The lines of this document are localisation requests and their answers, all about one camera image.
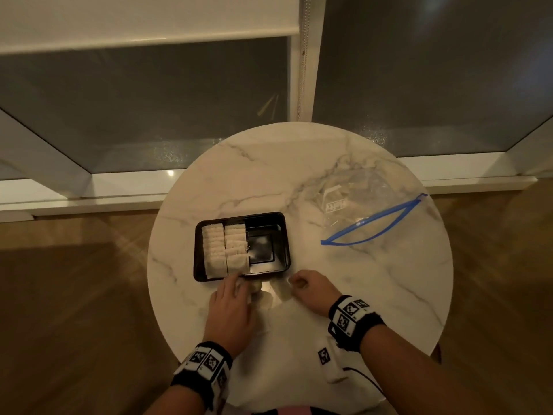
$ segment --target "round table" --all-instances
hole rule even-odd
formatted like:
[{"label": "round table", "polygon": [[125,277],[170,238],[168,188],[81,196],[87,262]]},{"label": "round table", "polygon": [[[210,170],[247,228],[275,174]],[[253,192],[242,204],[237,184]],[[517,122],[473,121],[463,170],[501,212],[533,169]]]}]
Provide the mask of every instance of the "round table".
[{"label": "round table", "polygon": [[[292,265],[263,286],[265,329],[233,365],[227,402],[263,412],[311,405],[349,414],[382,395],[362,376],[329,384],[316,342],[328,320],[291,297],[287,276],[315,269],[344,294],[368,301],[386,324],[430,354],[444,328],[453,286],[451,248],[440,214],[426,197],[389,232],[352,247],[322,246],[322,212],[313,188],[342,169],[373,169],[389,186],[415,198],[426,192],[397,158],[368,139],[328,125],[287,122],[225,139],[196,159],[171,188],[148,250],[148,288],[159,327],[182,361],[201,341],[210,294],[219,281],[192,276],[194,230],[203,220],[280,211]],[[359,354],[340,353],[342,366],[366,374]]]}]

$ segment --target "cord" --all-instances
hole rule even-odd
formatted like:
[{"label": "cord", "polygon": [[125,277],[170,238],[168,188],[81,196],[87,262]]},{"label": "cord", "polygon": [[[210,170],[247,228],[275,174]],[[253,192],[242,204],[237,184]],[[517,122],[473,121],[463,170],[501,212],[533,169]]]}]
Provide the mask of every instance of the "cord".
[{"label": "cord", "polygon": [[369,381],[373,384],[373,386],[376,387],[376,388],[378,389],[378,391],[379,391],[380,393],[382,393],[382,396],[386,397],[386,395],[384,394],[384,392],[382,391],[382,389],[381,389],[380,387],[378,387],[378,385],[377,385],[375,382],[373,382],[371,379],[369,379],[368,376],[365,376],[365,374],[363,374],[361,371],[359,371],[359,370],[357,370],[357,369],[354,369],[354,368],[352,368],[352,367],[344,367],[343,370],[344,370],[344,371],[355,371],[356,373],[361,374],[364,378],[366,378],[367,380],[369,380]]}]

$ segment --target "black plastic tray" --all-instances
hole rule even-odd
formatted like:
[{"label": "black plastic tray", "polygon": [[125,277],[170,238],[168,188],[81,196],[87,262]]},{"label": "black plastic tray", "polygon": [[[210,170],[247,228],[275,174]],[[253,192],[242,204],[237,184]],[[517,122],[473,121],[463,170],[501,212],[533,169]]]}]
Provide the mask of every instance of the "black plastic tray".
[{"label": "black plastic tray", "polygon": [[204,265],[204,239],[202,227],[208,224],[245,224],[250,255],[249,279],[267,279],[290,268],[290,247],[286,221],[281,212],[267,212],[241,217],[219,218],[200,221],[196,226],[194,239],[194,279],[198,282],[215,281],[222,278],[207,278]]}]

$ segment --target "stack of tea bags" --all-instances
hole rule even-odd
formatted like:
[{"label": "stack of tea bags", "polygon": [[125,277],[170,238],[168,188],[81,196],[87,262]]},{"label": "stack of tea bags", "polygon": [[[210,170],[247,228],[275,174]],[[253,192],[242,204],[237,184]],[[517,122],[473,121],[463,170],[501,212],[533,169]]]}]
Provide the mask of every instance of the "stack of tea bags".
[{"label": "stack of tea bags", "polygon": [[249,274],[245,224],[210,224],[202,227],[207,278],[222,278],[240,272]]}]

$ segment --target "person's left hand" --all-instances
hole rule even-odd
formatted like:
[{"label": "person's left hand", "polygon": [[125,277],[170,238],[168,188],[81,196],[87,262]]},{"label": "person's left hand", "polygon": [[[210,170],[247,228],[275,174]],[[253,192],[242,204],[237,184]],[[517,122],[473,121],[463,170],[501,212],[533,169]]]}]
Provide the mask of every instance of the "person's left hand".
[{"label": "person's left hand", "polygon": [[211,295],[204,341],[217,342],[235,359],[250,343],[255,332],[256,313],[248,304],[249,283],[236,290],[239,274],[221,281]]}]

